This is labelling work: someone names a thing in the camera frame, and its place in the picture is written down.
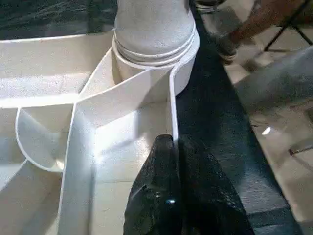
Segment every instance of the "white panel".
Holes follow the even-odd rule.
[[[16,134],[22,153],[41,169],[62,172],[72,104],[22,108]]]
[[[0,109],[0,190],[25,160],[15,138],[16,113],[17,109]]]
[[[122,81],[112,49],[102,58],[87,84],[80,93],[80,99],[111,88]]]
[[[0,41],[0,78],[68,74],[95,69],[113,32]]]
[[[96,182],[135,180],[155,138],[166,134],[166,102],[149,103],[96,132]]]
[[[124,212],[133,182],[96,184],[91,235],[122,235]]]
[[[18,235],[58,179],[58,174],[43,171],[25,161],[0,191],[1,234]]]
[[[152,95],[150,90],[160,79],[161,77],[152,76],[151,71],[144,71],[78,105],[82,107],[92,124],[101,127],[151,102],[155,94]],[[168,85],[162,88],[164,90],[162,94],[168,94]]]
[[[198,32],[196,32],[194,42],[192,43],[191,48],[173,68],[172,72],[176,73],[176,75],[174,76],[175,95],[178,95],[180,92],[182,92],[189,82],[192,67],[194,65],[199,46],[200,39]]]
[[[95,130],[77,107],[62,179],[59,235],[88,234],[94,137]]]
[[[79,93],[113,32],[0,41],[0,99]]]
[[[59,207],[61,180],[40,204],[33,218],[25,225],[20,235],[57,235],[57,214]]]

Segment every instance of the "folding chair leg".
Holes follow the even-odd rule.
[[[292,27],[301,35],[301,37],[309,44],[313,45],[312,41],[305,35],[294,23],[291,23]]]
[[[264,51],[268,51],[269,47],[276,42],[277,38],[279,38],[279,36],[286,30],[287,27],[288,27],[288,24],[286,24],[283,28],[280,29],[280,31],[275,35],[275,37],[264,48]]]
[[[306,0],[297,10],[296,12],[287,20],[285,25],[280,29],[280,31],[275,35],[275,37],[270,41],[270,43],[264,48],[264,51],[268,51],[269,47],[275,43],[277,38],[286,30],[286,28],[291,25],[294,19],[306,8],[306,6],[310,3],[310,0]]]

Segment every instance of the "white tray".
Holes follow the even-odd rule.
[[[3,234],[122,234],[155,137],[169,133],[177,144],[175,95],[189,81],[198,35],[161,68],[125,61],[112,36],[0,42]]]

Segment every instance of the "white cylindrical column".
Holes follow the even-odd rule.
[[[136,64],[163,66],[178,61],[196,32],[189,0],[117,0],[114,43]]]

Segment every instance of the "white tiled floor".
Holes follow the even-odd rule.
[[[206,29],[217,34],[232,31],[248,17],[252,5],[253,0],[227,0],[215,14],[202,15]],[[283,56],[309,46],[297,32],[288,29],[270,48],[271,52],[263,52],[279,29],[272,27],[242,43],[235,61],[224,66],[233,84]],[[313,40],[313,28],[303,31]],[[306,114],[309,108],[313,108],[313,99],[249,113],[256,137],[300,225],[313,221],[313,150],[292,156],[289,149],[301,140],[313,137],[313,117],[310,120]],[[306,235],[313,234],[312,227],[305,230]]]

